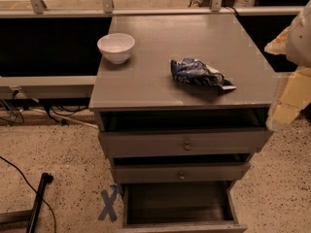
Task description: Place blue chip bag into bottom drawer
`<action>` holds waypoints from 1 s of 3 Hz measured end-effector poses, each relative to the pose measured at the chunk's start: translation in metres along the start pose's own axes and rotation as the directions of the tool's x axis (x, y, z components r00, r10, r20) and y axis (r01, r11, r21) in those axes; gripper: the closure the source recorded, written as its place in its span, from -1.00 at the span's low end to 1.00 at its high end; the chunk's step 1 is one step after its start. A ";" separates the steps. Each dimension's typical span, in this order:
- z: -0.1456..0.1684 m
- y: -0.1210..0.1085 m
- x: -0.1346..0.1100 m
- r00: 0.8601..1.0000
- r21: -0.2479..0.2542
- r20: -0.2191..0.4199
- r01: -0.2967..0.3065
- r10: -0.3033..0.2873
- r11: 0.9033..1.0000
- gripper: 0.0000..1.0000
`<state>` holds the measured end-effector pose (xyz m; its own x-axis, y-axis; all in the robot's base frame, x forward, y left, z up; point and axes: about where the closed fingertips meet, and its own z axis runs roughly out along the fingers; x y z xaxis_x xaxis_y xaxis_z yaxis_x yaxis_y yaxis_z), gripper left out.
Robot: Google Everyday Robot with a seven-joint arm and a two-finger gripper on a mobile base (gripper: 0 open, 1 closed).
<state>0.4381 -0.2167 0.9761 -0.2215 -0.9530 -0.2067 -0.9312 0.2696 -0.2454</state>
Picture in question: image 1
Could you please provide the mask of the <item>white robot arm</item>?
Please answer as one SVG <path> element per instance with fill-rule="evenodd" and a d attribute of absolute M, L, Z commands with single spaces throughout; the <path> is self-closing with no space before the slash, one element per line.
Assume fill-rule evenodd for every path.
<path fill-rule="evenodd" d="M 279 80 L 268 111 L 266 126 L 278 131 L 290 125 L 311 103 L 311 1 L 264 51 L 283 54 L 297 65 L 292 73 Z"/>

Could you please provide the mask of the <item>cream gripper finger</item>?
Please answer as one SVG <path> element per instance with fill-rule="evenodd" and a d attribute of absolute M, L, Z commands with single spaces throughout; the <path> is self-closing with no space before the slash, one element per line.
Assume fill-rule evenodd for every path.
<path fill-rule="evenodd" d="M 274 40 L 264 47 L 264 51 L 270 54 L 285 54 L 290 27 L 285 28 Z"/>
<path fill-rule="evenodd" d="M 311 68 L 298 66 L 279 79 L 274 100 L 268 111 L 266 126 L 278 131 L 290 125 L 311 103 Z"/>

